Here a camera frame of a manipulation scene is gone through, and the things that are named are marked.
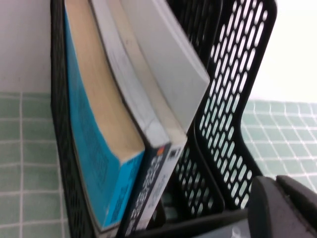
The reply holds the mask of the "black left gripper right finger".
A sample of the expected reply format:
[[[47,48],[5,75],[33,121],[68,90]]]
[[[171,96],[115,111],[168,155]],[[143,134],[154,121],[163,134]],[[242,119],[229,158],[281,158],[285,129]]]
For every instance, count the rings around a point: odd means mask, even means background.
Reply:
[[[309,223],[317,222],[317,194],[288,176],[277,176],[277,183],[289,196],[295,208]]]

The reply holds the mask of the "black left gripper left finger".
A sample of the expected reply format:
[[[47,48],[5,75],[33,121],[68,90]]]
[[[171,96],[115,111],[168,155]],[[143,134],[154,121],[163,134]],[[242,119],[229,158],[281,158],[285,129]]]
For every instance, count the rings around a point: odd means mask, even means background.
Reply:
[[[252,181],[248,224],[253,238],[315,238],[317,223],[309,223],[276,179],[257,176]]]

